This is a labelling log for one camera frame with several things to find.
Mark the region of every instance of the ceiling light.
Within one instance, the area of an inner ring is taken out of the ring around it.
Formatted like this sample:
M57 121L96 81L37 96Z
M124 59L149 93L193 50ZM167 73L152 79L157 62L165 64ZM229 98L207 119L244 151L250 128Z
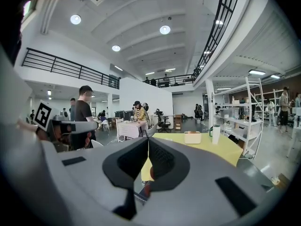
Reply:
M160 33L161 34L168 34L170 32L170 27L167 25L164 25L160 28Z
M114 65L114 66L115 66L115 65ZM119 69L119 70L123 71L122 69L118 68L117 66L115 66L115 68L117 68L117 69Z
M112 50L115 51L115 52L119 52L120 51L120 46L119 45L114 45L112 47Z
M81 17L79 15L72 15L70 18L71 23L78 25L81 22Z
M277 80L280 79L280 77L277 76L277 75L271 75L271 77L274 78L274 79L277 79Z
M263 71L258 71L258 70L250 70L249 73L252 73L252 74L259 74L259 75L264 75L265 72Z

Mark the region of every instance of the white table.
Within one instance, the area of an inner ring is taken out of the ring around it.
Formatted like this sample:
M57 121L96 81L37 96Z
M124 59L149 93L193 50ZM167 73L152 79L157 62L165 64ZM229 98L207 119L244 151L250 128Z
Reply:
M168 119L166 120L166 122L169 122L170 123L170 126L168 126L169 129L173 129L174 128L174 115L161 115L161 121L164 122L164 117L167 116ZM155 125L158 123L158 116L157 115L153 115L152 116L152 125Z
M147 122L146 121L137 121L132 123L117 123L119 136L137 138L139 137L139 133L143 132L143 130L147 130Z
M298 127L294 126L293 133L292 133L292 139L290 141L290 148L288 149L286 157L289 157L291 149L295 148L296 145L298 145L300 148L300 145L301 145L300 140L301 140L301 125L299 125Z

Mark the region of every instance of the floor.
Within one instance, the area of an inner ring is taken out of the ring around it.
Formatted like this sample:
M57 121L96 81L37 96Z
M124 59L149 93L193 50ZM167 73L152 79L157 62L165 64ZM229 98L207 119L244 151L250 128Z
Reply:
M195 119L185 119L182 121L181 130L171 130L172 133L183 133L185 131L202 131L207 132L208 121L197 124ZM258 149L255 159L248 160L241 156L238 160L237 168L255 180L263 187L271 187L271 179L277 177L280 173L284 174L289 180L292 180L293 175L299 166L300 154L295 155L291 152L290 158L286 157L289 148L290 135L292 129L289 128L289 133L279 134L277 128L269 127L264 124L261 144ZM98 130L96 132L96 140L104 146L116 141L116 129L109 131ZM139 192L142 189L140 176L135 181L135 191Z

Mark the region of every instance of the cup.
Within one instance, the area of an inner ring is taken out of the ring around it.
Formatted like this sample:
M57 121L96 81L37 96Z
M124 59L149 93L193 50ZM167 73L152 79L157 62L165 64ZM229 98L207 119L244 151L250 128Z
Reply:
M212 144L218 144L220 134L221 134L221 126L220 125L214 125L210 128L209 136L212 137Z

